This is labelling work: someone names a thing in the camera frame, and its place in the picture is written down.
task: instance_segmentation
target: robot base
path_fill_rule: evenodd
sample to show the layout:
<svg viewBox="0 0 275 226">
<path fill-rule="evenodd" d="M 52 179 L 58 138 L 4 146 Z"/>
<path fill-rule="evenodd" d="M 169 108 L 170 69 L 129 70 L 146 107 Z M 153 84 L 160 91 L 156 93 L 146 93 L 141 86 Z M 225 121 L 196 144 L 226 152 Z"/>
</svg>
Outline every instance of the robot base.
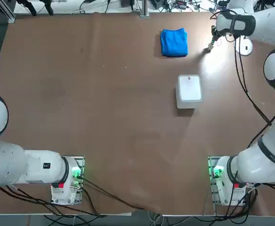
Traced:
<svg viewBox="0 0 275 226">
<path fill-rule="evenodd" d="M 252 52 L 252 42 L 249 38 L 246 36 L 241 36 L 236 39 L 236 52 L 239 53 L 241 52 L 242 56 L 248 56 Z"/>
<path fill-rule="evenodd" d="M 74 176 L 84 177 L 84 156 L 65 156 L 69 171 L 68 177 L 64 184 L 59 184 L 58 187 L 51 185 L 52 203 L 58 205 L 78 205 L 82 203 L 82 186 L 81 179 L 74 178 Z"/>
<path fill-rule="evenodd" d="M 220 204 L 228 206 L 230 202 L 232 187 L 234 186 L 230 181 L 227 173 L 227 162 L 229 156 L 209 156 L 208 162 L 210 167 L 210 178 L 212 187 L 212 200 L 214 204 Z M 233 190 L 231 206 L 236 206 L 238 202 L 243 198 L 246 192 L 246 187 L 236 187 Z"/>
</svg>

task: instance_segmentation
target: metal frame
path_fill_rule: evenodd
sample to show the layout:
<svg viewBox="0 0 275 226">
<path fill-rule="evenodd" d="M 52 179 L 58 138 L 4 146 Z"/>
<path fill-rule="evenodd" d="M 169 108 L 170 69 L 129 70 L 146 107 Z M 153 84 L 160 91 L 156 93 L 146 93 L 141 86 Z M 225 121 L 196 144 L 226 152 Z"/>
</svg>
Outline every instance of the metal frame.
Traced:
<svg viewBox="0 0 275 226">
<path fill-rule="evenodd" d="M 15 22 L 15 15 L 4 0 L 0 0 L 0 10 L 8 18 L 8 23 Z"/>
<path fill-rule="evenodd" d="M 149 18 L 150 14 L 148 11 L 148 0 L 143 0 L 142 1 L 142 9 L 141 9 L 141 13 L 139 15 L 142 18 Z"/>
</svg>

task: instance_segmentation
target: lid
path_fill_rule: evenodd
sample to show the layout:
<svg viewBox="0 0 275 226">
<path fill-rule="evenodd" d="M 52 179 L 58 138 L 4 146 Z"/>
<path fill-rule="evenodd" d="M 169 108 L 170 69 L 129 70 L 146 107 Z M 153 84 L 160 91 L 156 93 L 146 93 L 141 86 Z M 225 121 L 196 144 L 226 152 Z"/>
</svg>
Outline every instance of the lid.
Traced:
<svg viewBox="0 0 275 226">
<path fill-rule="evenodd" d="M 200 77 L 198 75 L 180 75 L 179 90 L 182 101 L 197 101 L 202 99 Z"/>
</svg>

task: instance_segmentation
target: floor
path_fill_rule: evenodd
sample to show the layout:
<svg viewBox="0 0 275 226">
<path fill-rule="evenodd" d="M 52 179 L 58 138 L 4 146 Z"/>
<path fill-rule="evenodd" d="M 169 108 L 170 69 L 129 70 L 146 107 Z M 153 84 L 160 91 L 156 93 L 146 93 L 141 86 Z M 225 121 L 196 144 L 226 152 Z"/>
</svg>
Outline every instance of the floor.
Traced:
<svg viewBox="0 0 275 226">
<path fill-rule="evenodd" d="M 91 220 L 93 217 L 90 216 L 82 216 L 85 220 Z M 174 225 L 180 221 L 185 219 L 185 217 L 168 217 L 169 225 Z M 210 220 L 212 218 L 205 217 L 201 218 L 205 220 Z M 80 224 L 78 218 L 75 220 L 73 218 L 63 218 L 59 221 L 63 224 L 72 225 Z M 0 226 L 7 225 L 17 225 L 17 226 L 48 226 L 51 224 L 51 221 L 43 217 L 42 215 L 22 215 L 22 216 L 0 216 Z M 145 211 L 136 211 L 132 213 L 132 216 L 107 216 L 105 218 L 97 219 L 96 221 L 90 223 L 91 226 L 150 226 L 151 221 Z M 200 222 L 197 219 L 191 217 L 186 220 L 184 223 L 180 224 L 180 226 L 208 226 L 207 222 Z M 234 225 L 230 221 L 218 222 L 215 223 L 214 226 L 232 226 Z M 249 217 L 244 226 L 275 226 L 275 218 L 267 218 L 267 217 Z M 164 218 L 163 226 L 168 226 L 166 221 L 166 217 Z"/>
<path fill-rule="evenodd" d="M 8 2 L 7 4 L 10 6 L 10 8 L 13 10 L 15 7 L 15 0 L 12 0 L 11 2 Z M 7 19 L 0 13 L 0 48 L 2 46 L 5 33 L 7 30 Z M 93 217 L 91 216 L 81 216 L 83 219 L 91 220 Z M 174 225 L 177 222 L 180 222 L 183 220 L 184 217 L 168 217 L 169 225 Z M 210 220 L 211 217 L 201 217 L 201 219 Z M 70 224 L 73 223 L 79 224 L 82 223 L 79 219 L 75 218 L 63 218 L 59 222 L 64 224 Z M 0 226 L 7 226 L 7 225 L 17 225 L 17 226 L 47 226 L 51 224 L 51 221 L 48 219 L 45 219 L 42 215 L 10 215 L 10 216 L 1 216 L 0 215 Z M 145 211 L 136 211 L 132 213 L 132 216 L 107 216 L 105 218 L 97 219 L 93 223 L 91 223 L 92 226 L 150 226 L 151 221 L 149 220 L 149 217 Z M 271 217 L 249 217 L 245 226 L 268 226 L 271 225 L 275 226 L 275 218 Z M 163 222 L 164 226 L 167 226 L 166 218 L 164 218 Z M 209 223 L 207 222 L 200 222 L 197 219 L 191 217 L 189 220 L 185 221 L 184 223 L 180 224 L 181 226 L 208 226 Z M 216 226 L 230 226 L 234 225 L 230 221 L 226 222 L 217 222 L 214 224 Z"/>
</svg>

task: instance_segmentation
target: end effector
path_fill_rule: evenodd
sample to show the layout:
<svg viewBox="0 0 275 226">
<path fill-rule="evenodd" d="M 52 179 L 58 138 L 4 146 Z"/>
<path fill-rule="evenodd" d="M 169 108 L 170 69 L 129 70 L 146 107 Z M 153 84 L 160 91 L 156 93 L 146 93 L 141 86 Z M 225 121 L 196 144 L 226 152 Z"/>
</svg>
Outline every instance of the end effector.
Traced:
<svg viewBox="0 0 275 226">
<path fill-rule="evenodd" d="M 228 33 L 232 34 L 235 39 L 241 35 L 250 36 L 254 32 L 255 26 L 255 17 L 245 15 L 245 11 L 242 8 L 225 9 L 219 12 L 216 25 L 212 26 L 212 41 L 208 49 L 211 50 L 214 43 Z"/>
</svg>

